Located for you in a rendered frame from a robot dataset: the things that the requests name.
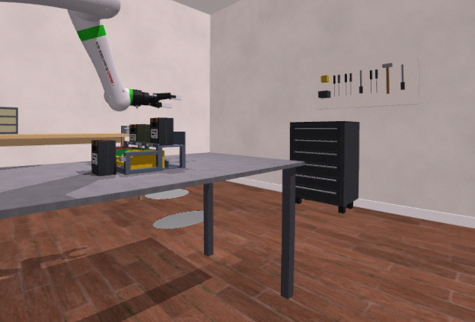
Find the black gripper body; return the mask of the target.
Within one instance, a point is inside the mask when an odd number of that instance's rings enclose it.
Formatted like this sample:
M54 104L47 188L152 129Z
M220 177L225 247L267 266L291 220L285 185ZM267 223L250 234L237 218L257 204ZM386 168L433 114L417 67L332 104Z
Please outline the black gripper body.
M152 95L150 96L149 93L147 92L142 92L143 93L143 102L142 105L147 106L150 104L153 100L157 100L157 98L153 98Z

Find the green bin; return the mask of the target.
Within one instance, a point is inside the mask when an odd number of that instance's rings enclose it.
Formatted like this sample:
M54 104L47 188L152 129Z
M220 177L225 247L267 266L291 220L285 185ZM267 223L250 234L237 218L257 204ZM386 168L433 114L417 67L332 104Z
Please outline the green bin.
M131 151L131 150L145 150L145 149L150 149L150 148L123 148L123 149L118 149L116 151L116 156L122 156L123 152Z

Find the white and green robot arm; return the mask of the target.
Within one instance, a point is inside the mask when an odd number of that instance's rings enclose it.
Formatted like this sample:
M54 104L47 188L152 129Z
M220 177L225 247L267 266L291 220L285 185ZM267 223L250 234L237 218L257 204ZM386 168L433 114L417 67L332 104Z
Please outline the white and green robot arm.
M101 20L113 18L119 13L120 0L0 0L0 2L67 9L75 30L94 64L104 88L104 99L110 108L124 111L129 106L138 109L142 105L142 91L125 88L120 79Z

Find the yellow open bin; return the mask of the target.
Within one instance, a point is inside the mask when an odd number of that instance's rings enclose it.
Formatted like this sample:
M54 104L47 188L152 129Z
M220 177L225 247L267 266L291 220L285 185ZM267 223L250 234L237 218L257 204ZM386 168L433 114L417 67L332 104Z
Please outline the yellow open bin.
M153 151L156 149L131 150L131 151ZM131 169L156 167L156 155L130 156ZM116 166L123 167L123 161L116 160ZM162 150L162 168L164 168L164 150Z

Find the grey bin rack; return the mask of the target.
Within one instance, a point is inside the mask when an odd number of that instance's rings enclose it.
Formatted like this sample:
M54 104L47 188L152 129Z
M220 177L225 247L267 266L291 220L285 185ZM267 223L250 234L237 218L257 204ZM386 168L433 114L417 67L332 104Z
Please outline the grey bin rack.
M153 151L127 151L123 152L123 157L119 156L119 161L123 161L123 167L116 166L116 171L121 174L139 174L153 171L162 171L165 169L172 168L186 168L186 132L174 132L174 145L159 145L155 143L146 143L146 142L129 142L123 141L123 146L120 147L129 147L129 145L140 145L145 146L145 148L154 147L156 150ZM147 147L146 147L147 146ZM164 168L162 168L162 148L167 147L180 147L180 165L169 164L169 161L164 160ZM130 156L139 156L139 155L156 155L156 167L145 167L138 169L131 169L131 158Z

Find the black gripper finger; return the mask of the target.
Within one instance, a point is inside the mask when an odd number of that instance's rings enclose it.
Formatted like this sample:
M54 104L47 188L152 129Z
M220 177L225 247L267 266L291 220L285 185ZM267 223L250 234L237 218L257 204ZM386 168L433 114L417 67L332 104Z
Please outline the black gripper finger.
M160 107L172 108L172 104L166 104L166 103L162 103L162 102L158 102L158 101L157 101L157 103L151 102L148 105L152 106L152 107L157 107L157 108L160 108Z
M160 94L153 93L152 97L157 98L157 100L153 100L152 102L165 100L165 99L181 100L181 95L175 95L175 94L171 95L171 93L160 93Z

